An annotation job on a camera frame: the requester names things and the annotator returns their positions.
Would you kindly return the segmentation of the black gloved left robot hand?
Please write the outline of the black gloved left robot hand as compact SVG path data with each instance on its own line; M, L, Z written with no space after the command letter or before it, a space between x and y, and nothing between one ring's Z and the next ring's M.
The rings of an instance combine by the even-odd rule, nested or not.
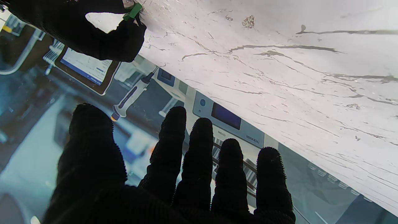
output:
M78 105L70 138L58 162L56 187L44 224L294 224L293 203L280 153L273 147L257 158L256 209L250 213L243 153L226 139L219 153L211 195L213 125L199 118L182 155L186 110L173 107L137 187L113 138L113 123L91 104Z

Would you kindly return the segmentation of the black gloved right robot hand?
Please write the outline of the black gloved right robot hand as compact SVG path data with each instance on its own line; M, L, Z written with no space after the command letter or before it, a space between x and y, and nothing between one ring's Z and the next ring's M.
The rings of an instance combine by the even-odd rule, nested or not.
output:
M132 62L145 41L146 25L138 16L122 20L108 34L86 19L88 13L129 13L122 0L2 0L1 5L72 50L98 60Z

